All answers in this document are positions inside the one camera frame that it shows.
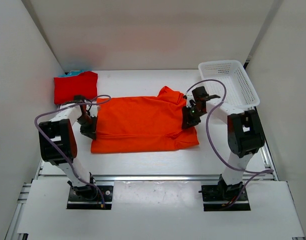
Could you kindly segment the red t shirt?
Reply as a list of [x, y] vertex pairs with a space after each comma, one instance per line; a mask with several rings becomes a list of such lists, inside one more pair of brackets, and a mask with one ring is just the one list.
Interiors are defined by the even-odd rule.
[[98, 95], [98, 74], [92, 71], [84, 71], [78, 75], [54, 77], [54, 104], [61, 105], [72, 101], [74, 96], [84, 96], [94, 99]]

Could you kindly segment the orange t shirt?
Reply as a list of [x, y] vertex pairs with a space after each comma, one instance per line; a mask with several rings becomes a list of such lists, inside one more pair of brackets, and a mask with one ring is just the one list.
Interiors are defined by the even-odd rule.
[[157, 96], [114, 97], [97, 113], [93, 154], [165, 152], [199, 145], [194, 127], [182, 129], [184, 94], [168, 86]]

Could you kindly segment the teal t shirt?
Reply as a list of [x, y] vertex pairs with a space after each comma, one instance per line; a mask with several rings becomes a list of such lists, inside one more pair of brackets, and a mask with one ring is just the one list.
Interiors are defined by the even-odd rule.
[[84, 70], [72, 70], [70, 72], [65, 72], [64, 74], [59, 75], [58, 78], [75, 77], [84, 72]]

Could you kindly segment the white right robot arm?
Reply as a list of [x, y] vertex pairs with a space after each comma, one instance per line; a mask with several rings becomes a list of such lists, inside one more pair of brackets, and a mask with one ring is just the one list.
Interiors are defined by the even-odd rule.
[[182, 108], [182, 129], [197, 126], [201, 117], [207, 115], [206, 135], [214, 151], [216, 148], [211, 140], [209, 120], [214, 116], [226, 124], [230, 155], [228, 160], [223, 161], [225, 169], [217, 188], [223, 195], [237, 195], [243, 187], [243, 174], [251, 158], [265, 143], [259, 115], [253, 109], [243, 110], [226, 103], [219, 95], [208, 94], [203, 86], [193, 89], [191, 95], [186, 94], [183, 98], [186, 105]]

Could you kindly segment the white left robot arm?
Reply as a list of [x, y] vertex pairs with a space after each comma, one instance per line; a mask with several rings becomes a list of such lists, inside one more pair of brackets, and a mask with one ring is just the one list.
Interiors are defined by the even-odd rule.
[[49, 121], [40, 122], [39, 146], [43, 161], [58, 167], [69, 179], [68, 184], [78, 196], [94, 198], [98, 194], [93, 175], [77, 158], [78, 147], [73, 125], [80, 125], [80, 133], [92, 140], [96, 139], [97, 117], [87, 110], [87, 98], [76, 95], [72, 101], [62, 105], [58, 113]]

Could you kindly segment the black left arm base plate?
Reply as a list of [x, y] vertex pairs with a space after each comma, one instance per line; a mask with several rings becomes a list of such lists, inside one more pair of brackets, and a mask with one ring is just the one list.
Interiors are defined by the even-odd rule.
[[73, 187], [73, 184], [68, 181], [70, 185], [66, 208], [68, 210], [111, 210], [114, 186], [113, 185], [98, 185], [101, 194], [103, 195], [104, 204], [102, 203], [102, 196], [97, 188], [86, 186], [86, 188]]

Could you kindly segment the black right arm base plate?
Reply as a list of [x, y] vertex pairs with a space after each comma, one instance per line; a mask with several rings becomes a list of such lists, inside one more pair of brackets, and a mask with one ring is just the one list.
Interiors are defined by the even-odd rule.
[[218, 185], [202, 185], [198, 191], [202, 196], [204, 212], [250, 211], [247, 191], [242, 183], [233, 189]]

